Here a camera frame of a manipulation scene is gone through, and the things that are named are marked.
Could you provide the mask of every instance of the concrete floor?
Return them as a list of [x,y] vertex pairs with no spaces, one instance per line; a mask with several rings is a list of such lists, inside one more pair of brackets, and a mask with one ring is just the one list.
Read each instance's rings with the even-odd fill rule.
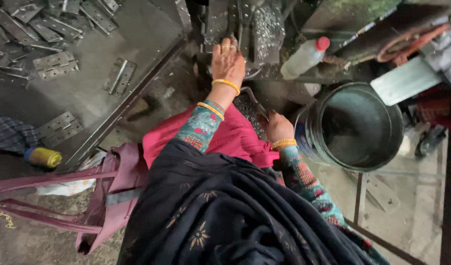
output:
[[[193,75],[190,58],[194,51],[195,47],[189,45],[158,74],[158,78],[151,82],[147,93],[143,95],[144,100],[140,100],[127,120],[122,121],[106,137],[100,144],[101,147],[108,149],[123,142],[140,142],[142,136],[159,122],[205,98],[208,88],[198,88]],[[288,116],[303,104],[312,101],[310,94],[313,94],[313,89],[309,89],[309,85],[254,82],[250,86],[265,108],[274,108]],[[246,112],[248,118],[254,117],[250,108],[246,110],[246,98],[238,98],[235,103]],[[417,137],[414,133],[412,147],[416,144]],[[446,144],[439,153],[422,161],[415,161],[411,155],[396,157],[384,168],[385,171],[413,172],[415,175],[378,174],[376,178],[397,195],[400,206],[388,214],[367,196],[361,226],[430,265],[439,264],[444,180],[417,177],[417,174],[443,175],[445,161]],[[340,168],[312,161],[308,163],[335,203],[351,220],[356,196],[355,180]],[[29,194],[22,196],[21,200],[74,214],[83,211],[90,191],[71,197]],[[5,220],[0,220],[0,265],[115,264],[123,238],[123,230],[118,231],[93,254],[82,256],[74,248],[76,233],[17,218],[13,221],[16,229],[5,228]],[[390,252],[380,250],[392,264],[406,264]]]

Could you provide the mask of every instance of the plaid fabric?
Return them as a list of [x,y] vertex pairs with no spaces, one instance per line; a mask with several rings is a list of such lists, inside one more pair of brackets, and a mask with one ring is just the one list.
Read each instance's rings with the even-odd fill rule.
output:
[[23,154],[31,147],[39,144],[33,126],[18,120],[0,117],[0,150]]

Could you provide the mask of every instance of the bangle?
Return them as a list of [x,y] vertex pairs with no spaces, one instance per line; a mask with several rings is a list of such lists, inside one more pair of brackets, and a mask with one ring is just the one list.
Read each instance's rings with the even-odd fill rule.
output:
[[216,80],[212,81],[212,85],[217,84],[217,83],[223,83],[223,84],[227,84],[227,85],[233,87],[237,91],[236,97],[238,95],[240,95],[240,88],[236,84],[232,83],[231,81],[228,81],[225,79],[216,79]]
[[215,108],[211,107],[210,105],[203,103],[203,102],[198,102],[197,104],[198,106],[203,106],[205,108],[207,108],[208,110],[216,113],[217,116],[219,116],[219,118],[221,118],[221,120],[224,120],[224,116]]
[[281,139],[279,141],[274,142],[271,145],[271,150],[274,150],[274,149],[276,149],[277,147],[280,147],[280,146],[288,146],[288,145],[297,146],[298,144],[296,142],[296,139],[294,139],[294,138]]

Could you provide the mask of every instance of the woman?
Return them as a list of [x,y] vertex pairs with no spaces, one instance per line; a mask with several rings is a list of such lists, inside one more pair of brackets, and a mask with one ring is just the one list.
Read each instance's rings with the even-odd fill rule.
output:
[[[300,157],[284,116],[272,111],[264,124],[286,167],[282,185],[281,172],[250,162],[260,156],[204,153],[224,116],[236,111],[244,72],[235,39],[214,47],[211,93],[149,165],[118,264],[387,264],[351,232]],[[147,153],[152,145],[144,141]]]

